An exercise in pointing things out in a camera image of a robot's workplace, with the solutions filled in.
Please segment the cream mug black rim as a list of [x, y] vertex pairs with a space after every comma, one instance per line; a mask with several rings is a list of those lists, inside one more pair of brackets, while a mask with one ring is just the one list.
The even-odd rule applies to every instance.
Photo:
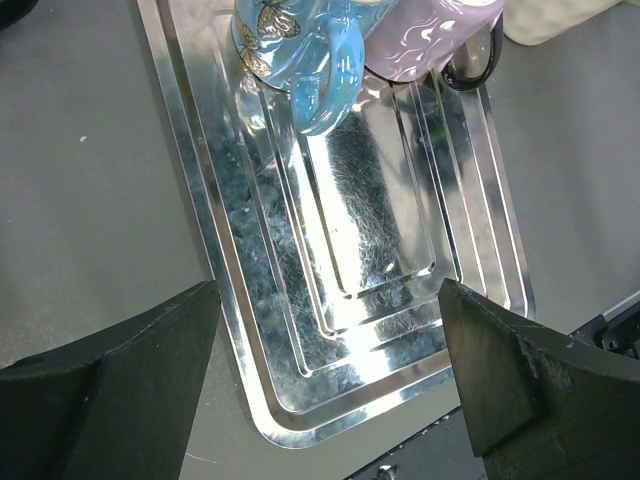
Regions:
[[503, 9], [504, 34], [520, 45], [540, 45], [619, 3], [619, 0], [507, 0]]

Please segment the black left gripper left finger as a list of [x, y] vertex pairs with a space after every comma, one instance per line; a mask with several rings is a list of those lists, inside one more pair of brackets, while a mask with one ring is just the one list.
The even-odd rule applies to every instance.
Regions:
[[220, 317], [200, 282], [3, 368], [2, 478], [178, 478]]

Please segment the silver metal tray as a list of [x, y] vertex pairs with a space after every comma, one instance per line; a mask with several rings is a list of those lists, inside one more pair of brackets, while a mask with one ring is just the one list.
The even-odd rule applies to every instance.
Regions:
[[285, 449], [452, 378], [438, 292], [535, 311], [484, 88], [366, 75], [331, 133], [244, 67], [229, 1], [138, 5], [256, 429]]

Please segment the blue butterfly mug orange inside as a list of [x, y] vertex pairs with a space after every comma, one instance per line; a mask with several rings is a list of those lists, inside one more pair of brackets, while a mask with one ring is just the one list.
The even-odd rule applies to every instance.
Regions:
[[232, 35], [246, 67], [289, 94], [292, 123], [306, 136], [334, 130], [357, 100], [365, 40], [393, 1], [234, 3]]

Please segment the lilac ceramic mug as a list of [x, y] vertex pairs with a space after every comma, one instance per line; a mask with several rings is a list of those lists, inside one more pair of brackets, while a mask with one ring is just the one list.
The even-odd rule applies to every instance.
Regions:
[[[365, 40], [365, 65], [377, 76], [408, 83], [436, 70], [446, 85], [464, 92], [486, 83], [503, 45], [501, 0], [404, 0], [397, 2]], [[487, 64], [477, 76], [456, 72], [455, 52], [489, 29]]]

